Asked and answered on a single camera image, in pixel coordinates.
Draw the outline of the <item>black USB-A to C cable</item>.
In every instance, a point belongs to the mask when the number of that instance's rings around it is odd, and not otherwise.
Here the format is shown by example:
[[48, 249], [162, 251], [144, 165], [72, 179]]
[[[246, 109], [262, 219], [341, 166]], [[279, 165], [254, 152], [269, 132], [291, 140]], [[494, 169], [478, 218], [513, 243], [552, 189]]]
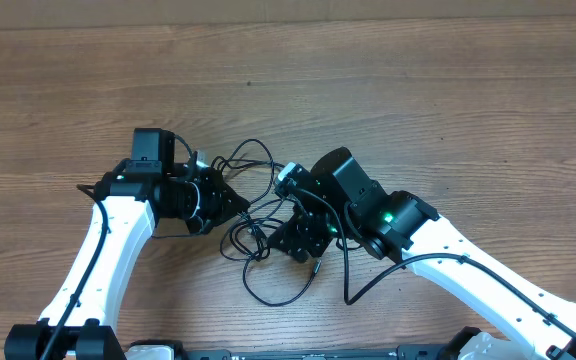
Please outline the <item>black USB-A to C cable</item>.
[[317, 259], [303, 288], [292, 298], [279, 302], [270, 302], [260, 297], [248, 283], [248, 273], [253, 262], [265, 261], [271, 254], [268, 245], [267, 230], [278, 230], [285, 222], [274, 215], [288, 202], [287, 198], [270, 200], [258, 205], [252, 210], [238, 214], [238, 219], [228, 227], [219, 244], [219, 252], [223, 258], [243, 264], [242, 284], [248, 294], [258, 303], [267, 307], [285, 307], [299, 300], [311, 287], [317, 277], [321, 261]]

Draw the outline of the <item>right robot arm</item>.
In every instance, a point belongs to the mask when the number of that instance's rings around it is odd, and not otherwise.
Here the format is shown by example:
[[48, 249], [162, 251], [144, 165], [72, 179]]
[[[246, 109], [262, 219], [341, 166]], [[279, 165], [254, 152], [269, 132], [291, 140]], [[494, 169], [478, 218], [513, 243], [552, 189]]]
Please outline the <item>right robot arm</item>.
[[275, 191], [291, 197], [292, 217], [268, 244], [298, 262], [321, 256], [333, 240], [349, 241], [392, 266], [355, 295], [356, 303], [389, 274], [407, 268], [445, 289], [502, 333], [466, 327], [441, 359], [576, 359], [576, 303], [553, 295], [469, 241], [433, 206], [407, 191], [387, 193], [351, 152], [340, 147], [310, 170], [287, 164]]

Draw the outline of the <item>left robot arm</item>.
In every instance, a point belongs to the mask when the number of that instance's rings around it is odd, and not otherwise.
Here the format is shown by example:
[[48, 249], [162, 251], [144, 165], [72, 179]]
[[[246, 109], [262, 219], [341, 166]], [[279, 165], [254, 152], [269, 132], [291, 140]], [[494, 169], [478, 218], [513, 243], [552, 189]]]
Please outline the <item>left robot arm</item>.
[[89, 229], [75, 261], [51, 303], [34, 324], [13, 326], [6, 338], [8, 359], [184, 359], [175, 340], [120, 345], [116, 327], [137, 258], [162, 219], [186, 223], [188, 236], [246, 211], [239, 196], [195, 151], [175, 160], [179, 135], [137, 128], [130, 157], [94, 185], [82, 185], [94, 206]]

